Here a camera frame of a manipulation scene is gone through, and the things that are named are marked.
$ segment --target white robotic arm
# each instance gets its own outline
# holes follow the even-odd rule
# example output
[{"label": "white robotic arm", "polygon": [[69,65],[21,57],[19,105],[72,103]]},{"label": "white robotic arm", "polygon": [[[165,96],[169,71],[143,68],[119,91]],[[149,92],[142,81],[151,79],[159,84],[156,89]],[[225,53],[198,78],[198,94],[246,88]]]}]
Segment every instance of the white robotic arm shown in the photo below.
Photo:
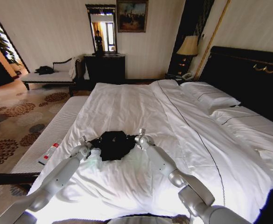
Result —
[{"label": "white robotic arm", "polygon": [[0,224],[14,223],[21,214],[29,209],[38,211],[42,209],[51,198],[62,189],[79,167],[80,161],[91,154],[93,145],[85,142],[73,148],[71,156],[61,161],[48,176],[41,186],[32,194],[13,203],[1,216]]},{"label": "white robotic arm", "polygon": [[147,152],[152,163],[168,177],[176,187],[182,188],[179,198],[191,215],[199,216],[205,224],[248,224],[249,222],[223,206],[211,206],[215,201],[212,193],[196,177],[181,172],[170,156],[154,144],[153,139],[140,129],[136,144]]}]

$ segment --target dresser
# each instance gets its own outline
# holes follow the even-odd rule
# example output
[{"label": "dresser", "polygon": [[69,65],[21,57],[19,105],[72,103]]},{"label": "dresser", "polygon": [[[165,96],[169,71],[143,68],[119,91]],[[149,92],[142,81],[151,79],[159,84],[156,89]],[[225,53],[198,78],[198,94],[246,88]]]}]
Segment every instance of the dresser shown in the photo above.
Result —
[{"label": "dresser", "polygon": [[101,56],[85,55],[84,60],[92,83],[124,83],[124,54],[106,53]]}]

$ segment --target telephone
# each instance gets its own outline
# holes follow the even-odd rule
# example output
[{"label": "telephone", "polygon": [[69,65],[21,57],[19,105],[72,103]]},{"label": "telephone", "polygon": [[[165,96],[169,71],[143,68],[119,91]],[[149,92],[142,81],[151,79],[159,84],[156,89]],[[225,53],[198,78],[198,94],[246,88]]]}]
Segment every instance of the telephone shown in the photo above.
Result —
[{"label": "telephone", "polygon": [[191,72],[182,75],[182,79],[184,79],[185,81],[190,81],[191,79],[193,79],[193,77],[194,75]]}]

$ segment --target lampshade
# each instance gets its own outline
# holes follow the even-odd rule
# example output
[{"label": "lampshade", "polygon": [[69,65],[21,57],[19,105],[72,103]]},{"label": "lampshade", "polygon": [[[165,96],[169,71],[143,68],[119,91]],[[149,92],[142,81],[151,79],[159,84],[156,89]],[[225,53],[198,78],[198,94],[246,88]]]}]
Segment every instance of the lampshade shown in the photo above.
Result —
[{"label": "lampshade", "polygon": [[186,36],[185,40],[177,51],[179,55],[197,55],[198,36]]}]

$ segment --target potted plant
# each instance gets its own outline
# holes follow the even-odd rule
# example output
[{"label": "potted plant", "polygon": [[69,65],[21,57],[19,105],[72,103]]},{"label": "potted plant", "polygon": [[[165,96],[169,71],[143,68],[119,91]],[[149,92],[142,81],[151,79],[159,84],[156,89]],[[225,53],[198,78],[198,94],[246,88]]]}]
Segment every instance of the potted plant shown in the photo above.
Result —
[{"label": "potted plant", "polygon": [[0,30],[0,51],[2,52],[2,54],[5,56],[5,58],[7,59],[7,61],[9,62],[9,64],[17,64],[14,53],[10,50],[9,46],[7,45],[7,40],[5,40],[1,34],[4,34],[4,32],[2,30]]}]

